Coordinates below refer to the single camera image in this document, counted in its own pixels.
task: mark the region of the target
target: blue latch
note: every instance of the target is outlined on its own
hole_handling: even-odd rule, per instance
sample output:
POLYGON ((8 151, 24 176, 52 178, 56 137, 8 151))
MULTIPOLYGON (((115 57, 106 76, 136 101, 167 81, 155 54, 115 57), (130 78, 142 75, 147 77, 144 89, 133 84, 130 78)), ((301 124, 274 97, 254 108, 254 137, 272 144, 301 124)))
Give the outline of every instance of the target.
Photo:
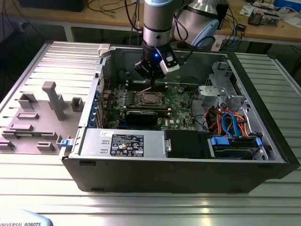
POLYGON ((260 140, 260 138, 256 138, 256 143, 259 147, 262 146, 262 141, 260 140))
POLYGON ((229 139, 227 137, 212 137, 212 145, 230 145, 229 139))
POLYGON ((65 139, 61 140, 60 146, 61 147, 71 147, 73 146, 74 139, 65 139))

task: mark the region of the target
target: blue clip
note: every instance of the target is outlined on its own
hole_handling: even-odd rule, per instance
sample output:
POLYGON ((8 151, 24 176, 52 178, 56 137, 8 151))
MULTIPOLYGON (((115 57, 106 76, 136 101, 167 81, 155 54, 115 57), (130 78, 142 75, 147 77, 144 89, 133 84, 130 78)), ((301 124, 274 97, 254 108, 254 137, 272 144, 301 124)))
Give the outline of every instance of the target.
POLYGON ((212 145, 230 145, 227 137, 212 137, 210 140, 212 145))
POLYGON ((65 140, 61 140, 60 146, 61 147, 71 147, 72 146, 72 142, 73 139, 65 139, 65 140))
POLYGON ((99 98, 100 97, 100 92, 98 90, 95 91, 95 97, 99 98))
POLYGON ((93 107, 97 107, 97 106, 98 106, 98 103, 97 103, 96 101, 93 101, 92 106, 93 106, 93 107))
POLYGON ((262 141, 260 140, 260 138, 256 138, 256 143, 259 147, 262 146, 262 141))

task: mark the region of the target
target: label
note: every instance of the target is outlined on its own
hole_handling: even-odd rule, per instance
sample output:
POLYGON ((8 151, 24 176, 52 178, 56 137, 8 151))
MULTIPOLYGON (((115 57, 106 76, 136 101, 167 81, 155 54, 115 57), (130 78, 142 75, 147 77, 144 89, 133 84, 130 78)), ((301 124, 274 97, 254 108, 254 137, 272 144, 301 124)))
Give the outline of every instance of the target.
POLYGON ((112 135, 111 156, 143 157, 143 135, 112 135))
POLYGON ((100 131, 101 137, 112 137, 113 134, 114 131, 105 131, 105 130, 100 131))

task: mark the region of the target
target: metal table surface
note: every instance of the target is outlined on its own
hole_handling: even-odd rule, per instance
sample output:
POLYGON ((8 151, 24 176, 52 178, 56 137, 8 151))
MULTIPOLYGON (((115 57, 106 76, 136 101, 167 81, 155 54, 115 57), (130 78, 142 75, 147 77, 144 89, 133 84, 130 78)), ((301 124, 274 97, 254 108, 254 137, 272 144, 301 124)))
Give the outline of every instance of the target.
MULTIPOLYGON (((88 83, 77 87, 72 81, 92 80, 97 48, 98 44, 45 44, 0 104, 1 129, 19 108, 20 92, 31 86, 38 93, 49 77, 61 84, 57 93, 64 99, 72 93, 85 99, 88 83)), ((238 54, 238 58, 301 161, 300 88, 277 60, 250 54, 238 54)), ((58 156, 1 154, 0 208, 10 207, 40 213, 55 226, 300 225, 301 169, 282 180, 268 180, 249 194, 87 193, 77 188, 58 156)))

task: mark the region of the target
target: wire bundle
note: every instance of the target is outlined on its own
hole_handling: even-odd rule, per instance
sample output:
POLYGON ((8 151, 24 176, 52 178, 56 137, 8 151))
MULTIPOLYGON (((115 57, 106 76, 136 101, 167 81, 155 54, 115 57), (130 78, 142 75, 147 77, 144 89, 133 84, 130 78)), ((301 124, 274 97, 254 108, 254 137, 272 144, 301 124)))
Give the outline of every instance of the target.
POLYGON ((213 134, 232 138, 233 135, 230 130, 233 127, 236 137, 249 137, 246 129, 246 120, 240 114, 227 109, 213 109, 212 107, 209 107, 204 115, 205 121, 210 112, 216 114, 216 122, 208 128, 208 130, 213 134), (226 119, 231 119, 231 123, 228 125, 228 128, 226 128, 226 119))

